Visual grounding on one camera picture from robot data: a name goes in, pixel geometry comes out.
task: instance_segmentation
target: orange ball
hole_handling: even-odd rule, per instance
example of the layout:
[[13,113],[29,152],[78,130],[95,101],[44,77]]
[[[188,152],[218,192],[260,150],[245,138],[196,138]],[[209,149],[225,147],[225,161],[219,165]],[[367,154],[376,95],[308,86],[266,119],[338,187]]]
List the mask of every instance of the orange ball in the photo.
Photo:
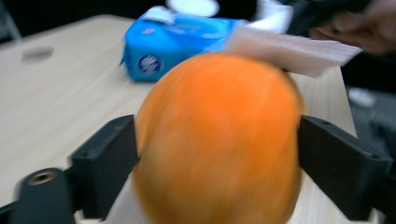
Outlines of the orange ball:
[[154,223],[285,223],[300,191],[302,98],[288,74],[226,53],[169,71],[136,115],[135,193]]

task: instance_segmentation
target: light wood tabletop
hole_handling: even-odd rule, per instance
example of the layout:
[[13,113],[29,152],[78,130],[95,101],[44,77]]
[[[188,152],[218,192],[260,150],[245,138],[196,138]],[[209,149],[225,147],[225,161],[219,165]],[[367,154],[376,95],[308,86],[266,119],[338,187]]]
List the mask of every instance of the light wood tabletop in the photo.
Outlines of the light wood tabletop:
[[[104,124],[137,112],[153,84],[133,82],[120,65],[132,23],[97,16],[0,46],[0,206],[26,175],[69,167],[68,156]],[[339,68],[292,77],[309,115],[356,135]],[[350,222],[307,176],[290,223]]]

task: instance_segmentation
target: blue package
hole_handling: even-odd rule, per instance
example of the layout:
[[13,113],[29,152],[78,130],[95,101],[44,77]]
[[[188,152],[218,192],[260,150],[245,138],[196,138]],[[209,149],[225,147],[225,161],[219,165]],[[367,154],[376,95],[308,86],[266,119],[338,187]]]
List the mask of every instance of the blue package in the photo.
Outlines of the blue package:
[[137,19],[125,34],[123,62],[135,81],[158,81],[186,59],[220,51],[241,20],[176,13],[173,22]]

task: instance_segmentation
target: person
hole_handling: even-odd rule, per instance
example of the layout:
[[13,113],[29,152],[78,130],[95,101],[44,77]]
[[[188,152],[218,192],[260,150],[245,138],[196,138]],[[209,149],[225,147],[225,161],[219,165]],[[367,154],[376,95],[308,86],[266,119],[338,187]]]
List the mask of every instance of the person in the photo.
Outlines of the person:
[[364,50],[342,67],[347,85],[396,92],[395,0],[372,0],[361,13],[336,13],[308,33],[314,39],[336,40]]

